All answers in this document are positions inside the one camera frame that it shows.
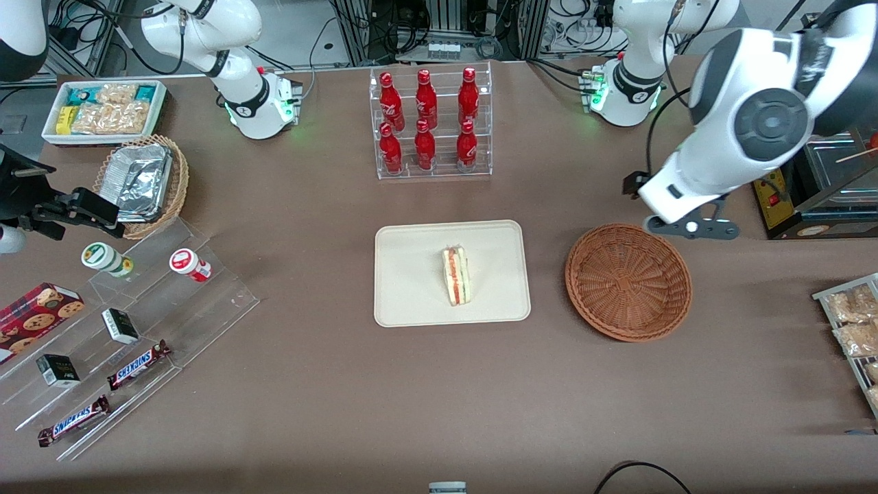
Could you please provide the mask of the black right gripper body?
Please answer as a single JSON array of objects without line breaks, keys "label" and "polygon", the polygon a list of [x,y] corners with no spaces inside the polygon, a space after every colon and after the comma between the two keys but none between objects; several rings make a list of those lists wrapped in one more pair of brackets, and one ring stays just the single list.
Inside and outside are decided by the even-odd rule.
[{"label": "black right gripper body", "polygon": [[1,220],[10,221],[35,206],[56,199],[47,175],[56,168],[36,162],[1,145]]}]

